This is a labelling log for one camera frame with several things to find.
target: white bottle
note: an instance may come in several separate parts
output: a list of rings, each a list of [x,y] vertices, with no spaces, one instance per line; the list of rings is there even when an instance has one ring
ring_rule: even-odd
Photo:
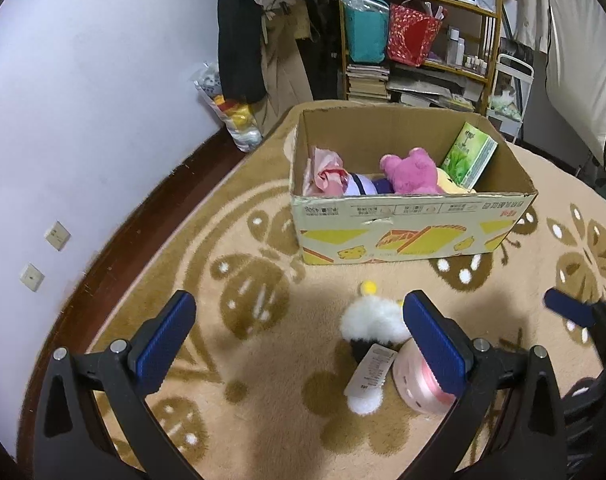
[[[463,66],[463,56],[465,56],[465,40],[463,38],[458,38],[458,45],[456,47],[456,65]]]
[[[448,41],[448,55],[446,56],[445,63],[448,65],[456,64],[456,56],[458,55],[458,40],[459,33],[457,28],[450,27],[449,29],[449,41]]]

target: silver bolt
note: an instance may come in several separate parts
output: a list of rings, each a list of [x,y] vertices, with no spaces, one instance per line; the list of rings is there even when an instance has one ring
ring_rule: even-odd
[[[474,348],[479,352],[487,352],[490,349],[490,344],[483,338],[474,339]]]
[[[541,345],[536,345],[534,346],[534,355],[544,359],[547,357],[547,350],[545,350],[545,348],[543,348]]]
[[[68,351],[65,350],[63,347],[61,347],[61,348],[57,348],[54,351],[54,354],[52,354],[52,357],[54,357],[54,359],[57,361],[61,361],[61,359],[63,359],[66,355],[68,355]]]
[[[126,348],[128,348],[128,344],[123,339],[112,341],[112,344],[110,345],[110,351],[114,352],[115,354],[120,354]]]

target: plastic bag with toys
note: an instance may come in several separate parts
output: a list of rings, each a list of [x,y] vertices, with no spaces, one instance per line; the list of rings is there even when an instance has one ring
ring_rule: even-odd
[[[219,119],[225,123],[237,148],[245,153],[253,152],[262,142],[263,137],[256,126],[250,106],[223,97],[219,63],[206,64],[196,77],[194,85],[217,113]]]

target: power socket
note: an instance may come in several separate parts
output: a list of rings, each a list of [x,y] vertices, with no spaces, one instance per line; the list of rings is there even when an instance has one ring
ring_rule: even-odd
[[[52,228],[46,232],[45,239],[56,250],[61,251],[70,240],[70,232],[57,221]]]
[[[45,278],[45,275],[33,264],[27,264],[20,276],[23,284],[33,292],[36,292],[39,289],[43,278]]]

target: red bag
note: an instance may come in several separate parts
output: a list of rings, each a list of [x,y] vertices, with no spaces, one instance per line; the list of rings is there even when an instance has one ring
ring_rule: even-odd
[[[441,20],[420,10],[392,4],[389,13],[387,57],[410,66],[420,66],[427,59],[432,43],[441,28]]]

